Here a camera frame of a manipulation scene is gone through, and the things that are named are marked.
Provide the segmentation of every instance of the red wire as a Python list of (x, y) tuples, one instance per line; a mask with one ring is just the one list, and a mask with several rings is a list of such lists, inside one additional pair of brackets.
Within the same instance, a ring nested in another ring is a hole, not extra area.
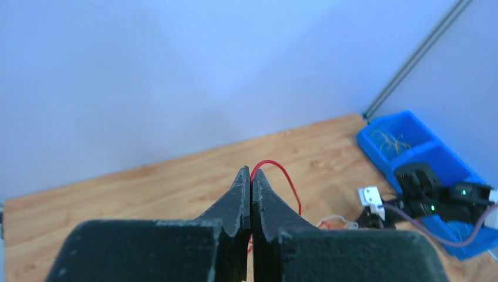
[[(267, 164), (267, 163), (271, 163), (272, 165), (277, 166), (284, 173), (285, 178), (287, 178), (287, 181), (289, 181), (289, 185), (291, 186), (292, 192), (294, 193), (294, 197), (296, 199), (297, 206), (298, 206), (298, 214), (301, 215), (301, 210), (302, 210), (301, 200), (299, 199), (299, 196), (297, 195), (297, 192), (296, 192), (296, 189), (294, 187), (294, 184), (292, 183), (291, 177), (289, 176), (289, 174), (287, 173), (287, 171), (285, 170), (285, 168), (284, 168), (283, 165), (277, 163), (274, 160), (262, 160), (262, 161), (260, 161), (253, 168), (253, 171), (251, 172), (251, 178), (250, 178), (251, 179), (251, 185), (253, 184), (253, 180), (256, 177), (256, 173), (258, 172), (258, 169), (260, 169), (260, 167), (262, 165)], [(249, 247), (247, 248), (247, 253), (250, 253), (252, 250), (253, 250), (253, 235), (251, 234), (251, 238), (249, 239)]]

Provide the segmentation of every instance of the black plastic part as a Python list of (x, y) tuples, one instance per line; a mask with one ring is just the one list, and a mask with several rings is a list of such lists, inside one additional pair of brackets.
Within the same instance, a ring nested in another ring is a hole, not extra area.
[(281, 230), (274, 281), (448, 281), (432, 245), (412, 231)]
[(253, 181), (254, 281), (447, 281), (432, 245), (412, 231), (330, 230), (311, 225)]
[(441, 180), (427, 163), (408, 163), (398, 167), (394, 175), (406, 199), (434, 198), (443, 188)]
[(195, 220), (94, 220), (66, 239), (46, 281), (245, 280), (249, 169)]
[(273, 192), (262, 170), (256, 173), (252, 188), (251, 226), (254, 240), (254, 281), (282, 281), (282, 265), (277, 237), (279, 230), (320, 230), (304, 220)]

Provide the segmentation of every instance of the blue plastic bin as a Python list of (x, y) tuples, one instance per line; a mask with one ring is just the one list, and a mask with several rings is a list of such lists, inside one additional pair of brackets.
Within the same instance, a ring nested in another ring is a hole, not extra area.
[[(395, 146), (386, 144), (386, 136), (391, 143), (393, 138), (402, 142), (398, 143), (397, 150)], [(398, 193), (402, 191), (394, 177), (394, 170), (410, 162), (429, 163), (445, 186), (462, 181), (484, 183), (410, 111), (375, 119), (358, 133), (356, 139), (358, 146)], [(439, 216), (426, 217), (422, 222), (435, 235), (455, 242), (465, 240), (473, 230), (473, 226), (459, 221), (445, 223)], [(449, 254), (459, 260), (469, 259), (496, 246), (498, 230), (489, 227), (483, 227), (466, 247), (443, 245)]]

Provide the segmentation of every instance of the white wall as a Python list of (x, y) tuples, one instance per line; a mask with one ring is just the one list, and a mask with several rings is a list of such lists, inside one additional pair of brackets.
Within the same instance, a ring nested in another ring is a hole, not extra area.
[(0, 187), (11, 198), (360, 112), (451, 4), (2, 1)]
[(498, 2), (475, 0), (375, 116), (409, 109), (498, 187)]

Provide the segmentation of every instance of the wooden table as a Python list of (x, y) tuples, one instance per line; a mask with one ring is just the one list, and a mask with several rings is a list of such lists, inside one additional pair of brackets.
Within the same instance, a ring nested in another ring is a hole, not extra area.
[[(230, 187), (240, 167), (253, 167), (262, 159), (277, 160), (287, 168), (305, 219), (316, 223), (326, 215), (341, 214), (353, 220), (362, 210), (357, 188), (377, 185), (385, 193), (391, 190), (356, 145), (355, 134), (364, 126), (356, 114), (343, 116), (8, 200), (6, 280), (43, 281), (66, 236), (84, 220), (193, 219)], [(283, 174), (271, 165), (263, 169), (274, 190), (296, 207)], [(498, 267), (487, 253), (461, 263), (436, 249), (452, 281), (498, 281)], [(252, 281), (252, 257), (249, 262)]]

